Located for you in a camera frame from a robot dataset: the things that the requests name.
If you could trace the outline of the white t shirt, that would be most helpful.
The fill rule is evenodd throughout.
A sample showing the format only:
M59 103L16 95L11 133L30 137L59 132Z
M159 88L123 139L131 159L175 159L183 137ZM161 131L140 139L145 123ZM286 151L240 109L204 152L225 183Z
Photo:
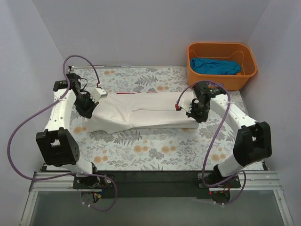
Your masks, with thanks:
M100 99L83 126L87 132L108 134L128 129L196 129L199 124L175 108L178 99L191 102L193 98L193 92L111 93Z

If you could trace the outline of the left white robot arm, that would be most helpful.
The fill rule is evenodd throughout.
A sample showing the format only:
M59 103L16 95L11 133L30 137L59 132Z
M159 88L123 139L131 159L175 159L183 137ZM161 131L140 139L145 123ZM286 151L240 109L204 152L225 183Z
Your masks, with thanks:
M100 183L97 167L80 157L79 145L70 133L70 122L73 107L80 116L90 119L98 103L91 99L89 92L81 89L79 75L69 73L67 78L70 87L66 80L54 84L54 100L58 103L52 107L44 131L36 134L36 142L45 164L79 174L89 188L96 188Z

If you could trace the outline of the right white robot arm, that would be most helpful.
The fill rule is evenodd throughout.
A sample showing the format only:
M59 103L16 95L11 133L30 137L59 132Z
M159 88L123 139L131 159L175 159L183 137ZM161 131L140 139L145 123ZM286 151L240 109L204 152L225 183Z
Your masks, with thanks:
M195 98L186 112L188 117L198 123L206 122L209 111L213 110L222 118L217 129L227 123L236 133L232 155L215 165L208 176L201 173L203 185L226 186L242 169L272 155L271 130L267 122L258 122L246 115L231 102L230 94L223 87L210 88L206 81L198 81L190 88Z

